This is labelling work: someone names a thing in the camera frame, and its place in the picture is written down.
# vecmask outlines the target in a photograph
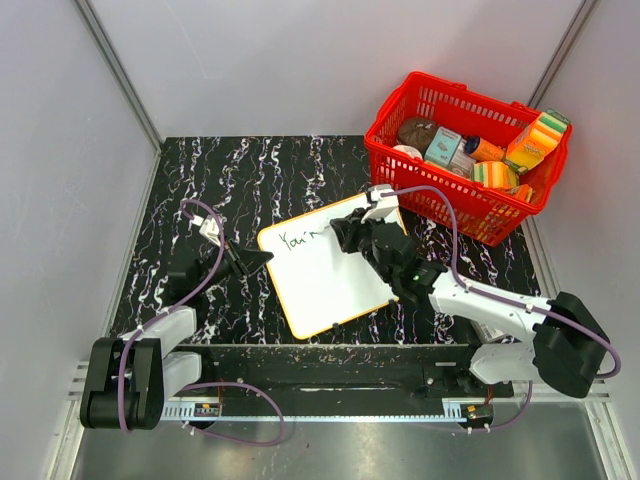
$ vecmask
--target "red basket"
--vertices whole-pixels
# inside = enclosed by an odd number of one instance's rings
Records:
[[[396,133],[407,118],[423,116],[462,136],[479,135],[506,147],[539,113],[517,102],[508,105],[470,92],[460,83],[413,72],[380,108],[375,123],[365,135],[371,180],[374,185],[389,183],[396,190],[417,185],[437,187],[451,201],[460,232],[496,246],[527,216],[545,207],[567,159],[572,127],[569,126],[558,147],[540,165],[520,176],[521,183],[533,188],[530,203],[394,150]],[[451,226],[446,206],[431,192],[402,195],[400,205]]]

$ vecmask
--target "black marble table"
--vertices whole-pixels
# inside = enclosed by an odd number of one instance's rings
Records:
[[[369,159],[359,136],[194,137],[166,141],[111,333],[145,322],[163,307],[171,255],[207,255],[210,246],[179,212],[183,198],[199,198],[220,213],[225,233],[256,247],[274,223],[363,192]],[[430,260],[451,260],[451,231],[406,210],[407,230]],[[520,229],[490,248],[460,235],[460,273],[489,285],[538,295],[538,282]],[[186,343],[290,344],[296,340],[263,269],[230,278],[207,292],[206,323]],[[453,343],[454,319],[399,306],[348,322],[314,344]]]

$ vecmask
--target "white wall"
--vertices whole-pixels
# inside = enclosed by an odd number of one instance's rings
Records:
[[[640,467],[640,2],[601,2],[543,100],[573,120],[570,156],[538,217],[560,285],[583,298],[623,359],[609,382]]]
[[[2,1],[0,469],[41,478],[153,150],[69,0]]]
[[[579,0],[93,0],[160,133],[363,134],[422,70],[526,103]]]

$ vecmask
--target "sponge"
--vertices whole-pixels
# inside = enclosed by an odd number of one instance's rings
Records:
[[[558,132],[557,130],[554,130],[553,128],[545,125],[544,123],[542,123],[540,120],[536,119],[535,122],[533,122],[533,125],[536,130],[544,133],[545,135],[547,135],[548,137],[553,138],[556,142],[560,143],[560,140],[562,140],[562,133]]]
[[[556,132],[564,133],[567,131],[567,124],[561,122],[557,118],[552,117],[546,112],[542,112],[538,117],[538,120],[544,123],[547,127],[553,128]]]
[[[488,188],[511,190],[518,186],[518,175],[502,162],[482,162],[473,166],[471,179]]]

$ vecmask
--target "purple cable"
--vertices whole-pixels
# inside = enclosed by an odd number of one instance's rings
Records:
[[[394,195],[403,195],[405,193],[419,192],[421,190],[428,190],[430,192],[434,192],[435,194],[437,194],[442,199],[442,201],[447,206],[447,209],[449,210],[449,216],[451,217],[451,225],[452,225],[452,229],[453,229],[453,252],[451,254],[451,273],[453,274],[453,278],[458,283],[458,285],[460,285],[463,288],[467,288],[467,286],[465,285],[464,281],[462,280],[462,278],[460,278],[460,275],[458,274],[458,222],[456,220],[456,214],[455,214],[455,211],[453,210],[453,206],[451,206],[451,202],[445,196],[445,194],[442,193],[437,188],[430,187],[430,186],[427,186],[427,185],[422,185],[422,186],[418,186],[418,187],[411,187],[411,188],[405,188],[403,190],[397,190],[395,192],[383,193],[382,196],[383,197],[392,197]],[[526,309],[527,308],[527,304],[526,303],[518,302],[517,300],[512,300],[510,298],[505,298],[505,297],[502,297],[502,296],[497,295],[495,293],[487,292],[485,290],[482,290],[481,288],[470,286],[469,287],[469,291],[473,292],[473,293],[476,293],[478,295],[481,295],[481,296],[483,296],[485,298],[489,298],[491,300],[495,300],[497,302],[504,303],[505,305],[510,305],[512,307],[522,308],[522,309]],[[607,352],[609,352],[611,354],[611,356],[613,357],[613,362],[614,362],[613,369],[610,372],[601,373],[601,374],[596,375],[596,378],[611,378],[611,377],[616,376],[620,372],[620,369],[622,368],[622,360],[620,359],[620,355],[618,354],[616,349],[613,348],[613,345],[611,345],[605,339],[603,339],[599,335],[595,334],[594,332],[592,332],[588,328],[583,327],[579,323],[574,322],[573,320],[565,317],[564,315],[560,315],[559,313],[551,312],[551,311],[548,311],[548,310],[545,310],[543,308],[536,307],[536,306],[534,306],[532,310],[534,312],[536,312],[536,313],[540,313],[542,315],[546,315],[548,317],[554,318],[555,320],[558,320],[559,322],[562,322],[562,323],[564,323],[566,325],[569,325],[570,327],[576,329],[577,331],[579,331],[583,335],[586,335],[587,337],[589,337],[593,341],[597,342],[604,349],[606,349]]]
[[[143,329],[151,327],[152,325],[154,325],[159,320],[163,319],[164,317],[166,317],[170,313],[173,313],[176,308],[181,307],[182,305],[187,303],[189,300],[191,300],[193,297],[195,297],[200,292],[200,290],[202,290],[207,285],[207,283],[209,283],[209,281],[213,278],[213,276],[216,273],[216,270],[218,270],[218,267],[220,266],[220,263],[222,262],[222,256],[224,255],[224,230],[222,228],[222,222],[220,221],[220,218],[218,218],[218,215],[216,215],[216,213],[206,203],[203,203],[200,200],[195,200],[195,199],[189,198],[189,199],[184,199],[184,200],[182,200],[182,202],[180,202],[180,210],[182,211],[182,213],[185,214],[185,216],[187,218],[189,218],[189,220],[193,220],[193,215],[191,215],[190,213],[188,213],[184,209],[186,204],[188,204],[188,203],[191,203],[193,205],[197,205],[197,206],[203,208],[204,210],[206,210],[206,212],[209,215],[211,215],[213,220],[218,225],[218,229],[220,231],[220,233],[219,233],[219,236],[220,236],[220,248],[218,249],[218,256],[216,257],[216,261],[213,264],[213,268],[211,268],[211,271],[209,272],[209,274],[202,281],[202,283],[200,283],[200,285],[198,285],[193,290],[193,292],[191,292],[189,295],[184,297],[182,300],[180,300],[175,305],[171,306],[167,312],[163,312],[163,313],[161,313],[159,315],[156,315],[151,320],[146,322],[142,326]],[[129,356],[129,351],[131,350],[131,347],[133,346],[133,342],[135,342],[138,339],[138,337],[140,335],[142,335],[142,332],[143,332],[143,330],[137,330],[136,332],[133,333],[133,335],[131,335],[131,338],[125,344],[124,349],[122,350],[122,355],[120,357],[120,366],[118,368],[118,422],[120,423],[120,429],[125,433],[129,433],[131,431],[131,430],[129,430],[129,427],[127,427],[127,418],[126,418],[126,415],[125,415],[125,408],[124,408],[124,387],[125,387],[124,376],[125,376],[125,372],[127,370],[127,357]]]
[[[242,440],[240,438],[230,437],[228,435],[222,435],[221,433],[208,432],[206,430],[202,430],[201,428],[196,428],[192,426],[191,428],[193,428],[194,431],[201,433],[202,435],[206,435],[207,437],[220,438],[222,440],[229,440],[229,441],[238,443],[240,445],[249,445],[252,447],[273,447],[274,445],[277,445],[280,442],[282,442],[282,440],[284,440],[284,416],[282,415],[282,411],[280,410],[280,407],[278,407],[278,404],[273,400],[273,398],[267,395],[264,391],[260,390],[258,387],[254,387],[253,385],[248,385],[246,383],[238,383],[238,382],[207,382],[207,383],[194,383],[193,385],[184,387],[182,391],[186,392],[189,390],[197,390],[199,388],[216,388],[216,387],[245,388],[247,390],[251,390],[261,395],[262,397],[264,397],[267,403],[269,403],[269,405],[273,407],[273,410],[276,412],[276,415],[278,415],[278,420],[279,420],[278,424],[280,425],[280,431],[278,432],[278,436],[275,439],[270,440],[268,442],[254,442],[251,440]]]

